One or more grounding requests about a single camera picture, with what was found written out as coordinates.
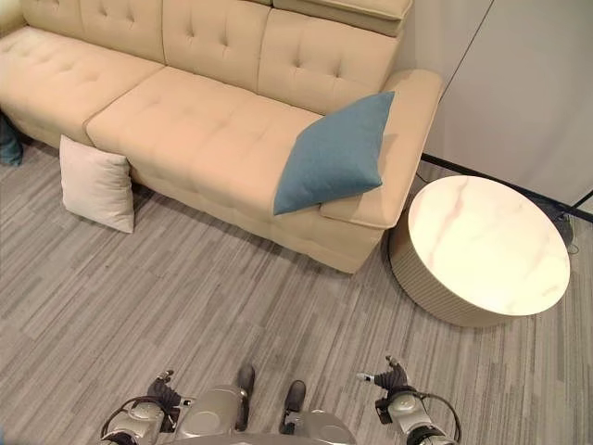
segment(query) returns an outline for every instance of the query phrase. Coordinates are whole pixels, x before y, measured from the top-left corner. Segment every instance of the wall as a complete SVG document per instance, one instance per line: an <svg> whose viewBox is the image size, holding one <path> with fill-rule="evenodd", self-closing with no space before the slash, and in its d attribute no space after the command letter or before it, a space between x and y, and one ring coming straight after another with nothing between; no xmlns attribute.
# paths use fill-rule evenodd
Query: wall
<svg viewBox="0 0 593 445"><path fill-rule="evenodd" d="M436 70L448 81L489 3L417 0L398 66ZM425 151L578 201L593 188L592 18L590 0L495 0Z"/></svg>
<svg viewBox="0 0 593 445"><path fill-rule="evenodd" d="M446 82L485 16L491 0L415 0L408 15L396 70L425 68Z"/></svg>

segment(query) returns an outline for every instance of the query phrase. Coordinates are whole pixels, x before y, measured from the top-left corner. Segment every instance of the baseboard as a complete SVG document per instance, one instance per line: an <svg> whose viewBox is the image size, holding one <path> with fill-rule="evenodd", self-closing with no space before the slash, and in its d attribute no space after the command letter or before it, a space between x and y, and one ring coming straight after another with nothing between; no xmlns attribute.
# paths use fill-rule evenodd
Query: baseboard
<svg viewBox="0 0 593 445"><path fill-rule="evenodd" d="M590 223L593 223L593 214L577 209L576 207L569 206L568 204L564 204L563 202L557 201L556 199L552 199L551 197L545 197L544 195L540 195L537 192L520 187L519 185L507 183L506 181L502 181L498 178L495 178L494 176L490 176L477 170L468 169L467 167L463 167L462 165L456 164L455 162L450 162L448 160L437 158L436 156L428 155L426 153L423 153L422 160L457 173L468 174L471 176L480 176L482 178L490 179L492 181L505 184L506 186L516 190L517 192L521 193L522 195L525 195L526 197L538 197L540 199L545 199L551 204L557 206L562 211L570 213L573 216L577 216L578 218L582 218L583 220L587 220Z"/></svg>

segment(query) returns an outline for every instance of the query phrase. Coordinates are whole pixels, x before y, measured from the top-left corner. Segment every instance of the carpet floor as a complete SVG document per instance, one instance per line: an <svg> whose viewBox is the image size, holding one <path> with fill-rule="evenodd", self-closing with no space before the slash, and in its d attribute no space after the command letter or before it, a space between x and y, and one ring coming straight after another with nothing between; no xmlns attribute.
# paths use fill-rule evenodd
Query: carpet floor
<svg viewBox="0 0 593 445"><path fill-rule="evenodd" d="M463 442L593 444L593 224L573 219L571 283L539 315L487 329L415 305L385 242L349 276L137 187L125 235L61 204L57 152L0 168L0 427L6 444L96 444L107 416L164 369L196 396L258 371L248 431L276 431L284 394L336 413L359 444L402 444L374 411L385 370L457 408ZM437 401L429 411L451 431ZM160 443L167 442L163 437Z"/></svg>

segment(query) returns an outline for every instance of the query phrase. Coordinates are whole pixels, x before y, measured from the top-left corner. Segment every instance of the sofa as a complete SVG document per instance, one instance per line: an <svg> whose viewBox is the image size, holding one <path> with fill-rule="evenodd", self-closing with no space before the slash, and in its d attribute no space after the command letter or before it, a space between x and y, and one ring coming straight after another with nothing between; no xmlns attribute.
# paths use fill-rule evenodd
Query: sofa
<svg viewBox="0 0 593 445"><path fill-rule="evenodd" d="M411 0L0 0L0 109L124 155L135 182L354 273L404 206L442 82L393 72ZM362 195L274 216L296 137L394 90Z"/></svg>

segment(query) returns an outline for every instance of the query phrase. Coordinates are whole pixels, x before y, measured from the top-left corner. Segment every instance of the round coffee table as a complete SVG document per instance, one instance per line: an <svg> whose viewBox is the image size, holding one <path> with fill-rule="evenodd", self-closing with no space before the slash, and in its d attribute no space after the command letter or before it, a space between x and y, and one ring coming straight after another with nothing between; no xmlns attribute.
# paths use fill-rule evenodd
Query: round coffee table
<svg viewBox="0 0 593 445"><path fill-rule="evenodd" d="M393 230L396 279L421 307L452 324L489 326L542 312L568 286L568 253L552 222L494 181L434 181Z"/></svg>

